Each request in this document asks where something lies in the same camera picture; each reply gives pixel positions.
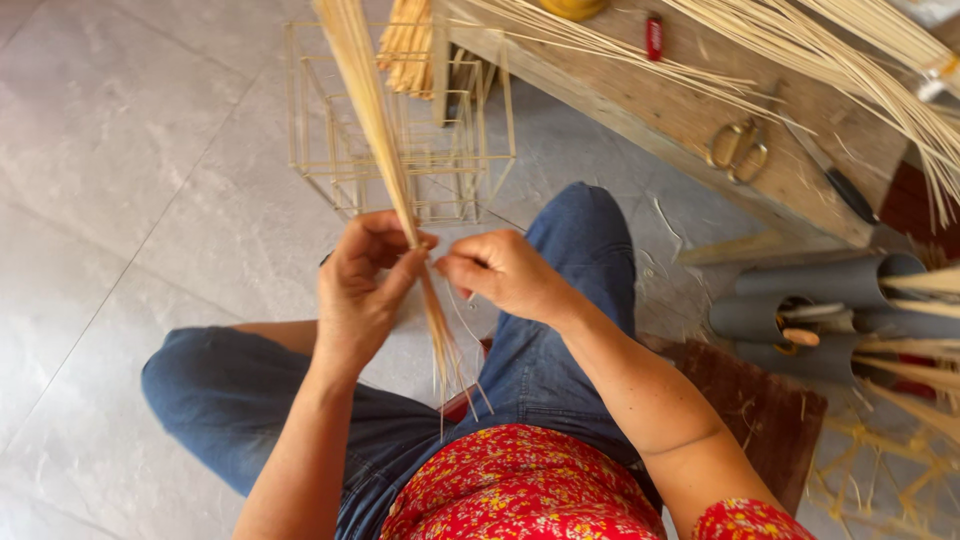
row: knife handle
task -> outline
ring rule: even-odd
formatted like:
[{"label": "knife handle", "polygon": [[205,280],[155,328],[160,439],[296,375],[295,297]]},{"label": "knife handle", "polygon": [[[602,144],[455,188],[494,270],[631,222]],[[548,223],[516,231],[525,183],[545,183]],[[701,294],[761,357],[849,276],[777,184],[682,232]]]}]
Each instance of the knife handle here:
[{"label": "knife handle", "polygon": [[856,215],[860,216],[860,219],[870,225],[876,225],[877,221],[874,209],[870,208],[870,203],[867,202],[863,193],[860,193],[860,190],[853,185],[850,179],[844,176],[842,172],[832,168],[827,171],[826,175],[830,185],[833,186],[833,189],[836,189],[837,193],[840,194],[840,198],[847,203],[847,206],[850,207]]}]

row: jeans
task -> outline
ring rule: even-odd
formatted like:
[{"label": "jeans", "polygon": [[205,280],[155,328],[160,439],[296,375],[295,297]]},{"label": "jeans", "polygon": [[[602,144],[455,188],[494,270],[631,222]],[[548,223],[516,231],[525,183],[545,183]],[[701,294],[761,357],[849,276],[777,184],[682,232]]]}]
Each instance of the jeans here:
[{"label": "jeans", "polygon": [[[526,235],[564,278],[628,335],[634,334],[633,244],[620,208],[599,187],[572,184]],[[310,363],[266,338],[227,328],[171,331],[143,368],[147,402],[164,428],[243,495],[276,444]],[[338,539],[377,538],[397,493],[449,442],[520,423],[569,434],[634,474],[660,498],[560,335],[501,312],[479,377],[494,413],[476,407],[459,424],[427,405],[358,384],[353,394]],[[482,404],[479,395],[473,397]]]}]

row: red floral blouse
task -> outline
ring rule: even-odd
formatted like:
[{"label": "red floral blouse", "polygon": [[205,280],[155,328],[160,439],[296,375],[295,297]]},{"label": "red floral blouse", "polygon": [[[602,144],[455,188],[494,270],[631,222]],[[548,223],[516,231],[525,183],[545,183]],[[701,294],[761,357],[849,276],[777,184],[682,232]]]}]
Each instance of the red floral blouse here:
[{"label": "red floral blouse", "polygon": [[[396,497],[382,540],[666,538],[630,473],[557,431],[509,424],[456,440],[431,457]],[[766,503],[714,504],[696,540],[812,540]]]}]

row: wooden workbench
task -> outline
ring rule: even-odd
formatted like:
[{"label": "wooden workbench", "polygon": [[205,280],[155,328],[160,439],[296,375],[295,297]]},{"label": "wooden workbench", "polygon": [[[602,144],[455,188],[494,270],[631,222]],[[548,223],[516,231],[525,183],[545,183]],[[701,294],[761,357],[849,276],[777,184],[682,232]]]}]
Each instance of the wooden workbench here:
[{"label": "wooden workbench", "polygon": [[[465,0],[433,1],[438,16],[532,32]],[[783,109],[818,134],[814,140],[879,212],[906,149],[903,136],[832,87],[750,52],[657,0],[614,0],[583,24],[642,47],[650,11],[663,17],[666,58],[751,79],[761,90],[780,78]],[[447,34],[450,41],[498,63],[501,34],[453,25],[435,34],[435,51],[444,49]],[[752,184],[733,185],[704,157],[710,136],[720,126],[743,119],[743,110],[623,61],[520,37],[502,39],[512,74],[720,192],[770,227],[766,233],[684,252],[680,261],[703,264],[855,249],[870,242],[873,228],[840,200],[783,125],[762,122],[770,148],[766,168]]]}]

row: knife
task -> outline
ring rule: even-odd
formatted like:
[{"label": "knife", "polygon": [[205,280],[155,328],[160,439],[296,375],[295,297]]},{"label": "knife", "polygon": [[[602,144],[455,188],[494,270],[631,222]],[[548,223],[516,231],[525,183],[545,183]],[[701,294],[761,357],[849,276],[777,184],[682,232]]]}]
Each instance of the knife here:
[{"label": "knife", "polygon": [[820,167],[821,172],[827,177],[827,181],[830,182],[833,189],[836,189],[836,192],[840,194],[843,202],[847,203],[847,206],[850,207],[860,219],[870,225],[876,225],[879,218],[876,217],[874,209],[870,208],[870,203],[867,202],[863,193],[860,193],[860,190],[853,185],[850,179],[837,170],[836,165],[833,164],[833,160],[817,146],[817,143],[813,142],[810,135],[802,130],[789,114],[781,110],[780,116],[787,120],[787,122],[783,122],[786,124],[786,129],[790,130],[790,133],[800,141],[804,150],[816,161],[817,166]]}]

